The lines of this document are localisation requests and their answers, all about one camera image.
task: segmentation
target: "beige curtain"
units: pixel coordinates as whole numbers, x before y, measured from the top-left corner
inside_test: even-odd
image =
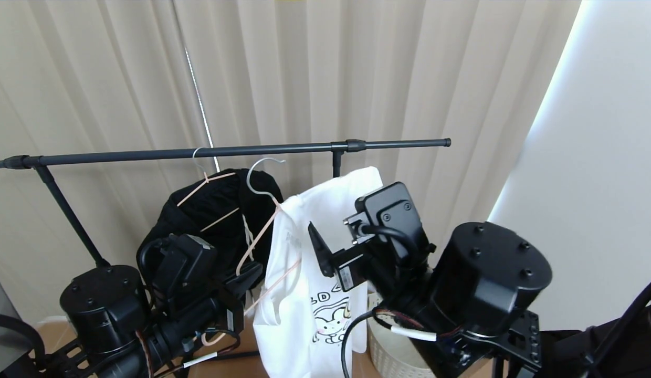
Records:
[[[0,159],[450,137],[344,156],[407,184],[431,240],[484,220],[541,103],[579,2],[0,2]],[[330,154],[268,163],[285,195]],[[222,168],[257,157],[223,157]],[[213,172],[213,165],[206,161]],[[134,264],[190,160],[51,168],[102,255]],[[0,170],[0,280],[31,322],[93,263],[35,172]]]

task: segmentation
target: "white t-shirt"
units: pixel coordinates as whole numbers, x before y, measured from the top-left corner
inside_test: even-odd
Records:
[[[351,234],[342,221],[356,213],[357,198],[381,186],[379,171],[367,167],[312,187],[281,205],[283,211],[275,218],[272,231],[262,292],[295,261],[302,261],[256,307],[254,332],[263,366],[270,376],[343,376],[342,338],[351,321],[366,312],[367,284],[342,292],[336,277],[324,277],[307,226],[312,222],[333,252],[351,247]],[[364,324],[356,326],[346,349],[351,371],[352,349],[366,349]]]

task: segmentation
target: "black garment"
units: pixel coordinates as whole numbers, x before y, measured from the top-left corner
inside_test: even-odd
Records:
[[[224,170],[212,177],[233,172],[234,175],[214,180],[201,187],[181,206],[176,204],[204,180],[172,193],[167,203],[162,207],[157,224],[141,242],[139,251],[148,242],[167,237],[169,234],[190,234],[201,237],[201,239],[216,247],[218,257],[211,272],[212,277],[234,271],[246,249],[248,249],[242,214],[246,217],[246,223],[255,237],[260,233],[261,228],[265,226],[267,220],[272,217],[276,207],[272,198],[255,194],[246,186],[247,169]],[[257,191],[270,192],[279,203],[283,202],[281,191],[271,175],[265,172],[253,172],[251,174],[251,186]],[[229,217],[204,232],[200,231],[238,207],[239,210]],[[269,227],[261,239],[258,240],[253,251],[254,260],[261,263],[263,267],[267,266],[271,244],[272,227]],[[161,260],[162,255],[160,253],[149,253],[146,258],[148,271],[155,272]],[[265,277],[265,269],[263,269],[263,274],[258,279],[258,282],[263,277]]]

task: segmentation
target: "white hanger hook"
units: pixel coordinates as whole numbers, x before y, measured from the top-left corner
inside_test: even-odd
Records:
[[[256,163],[254,163],[254,165],[251,165],[251,169],[248,170],[248,174],[246,175],[246,186],[248,186],[249,190],[251,190],[253,193],[255,193],[255,194],[265,194],[266,196],[272,197],[272,200],[274,200],[275,203],[278,203],[277,199],[275,198],[275,196],[272,193],[270,193],[270,192],[259,192],[259,191],[256,191],[255,189],[253,189],[253,186],[251,186],[251,173],[253,173],[253,169],[255,169],[256,165],[262,163],[265,160],[277,161],[277,163],[285,163],[286,162],[285,160],[279,160],[279,159],[275,159],[273,157],[269,157],[269,158],[264,157],[261,160],[256,161]]]
[[[200,167],[200,169],[202,170],[202,173],[204,174],[204,179],[206,180],[206,179],[208,178],[208,174],[206,174],[206,170],[204,169],[203,166],[201,166],[201,165],[199,165],[199,164],[197,163],[197,160],[195,160],[195,154],[196,154],[200,149],[203,149],[203,148],[197,148],[197,149],[195,149],[195,151],[193,151],[193,163],[195,163],[195,165],[197,165],[198,167]]]

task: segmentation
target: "woven laundry basket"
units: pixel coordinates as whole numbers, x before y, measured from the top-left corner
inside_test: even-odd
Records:
[[[378,305],[380,298],[372,293],[368,298],[369,309]],[[380,316],[388,323],[395,324],[391,318]],[[384,378],[434,378],[419,352],[407,337],[398,335],[378,325],[374,319],[368,321],[368,340],[374,368]]]

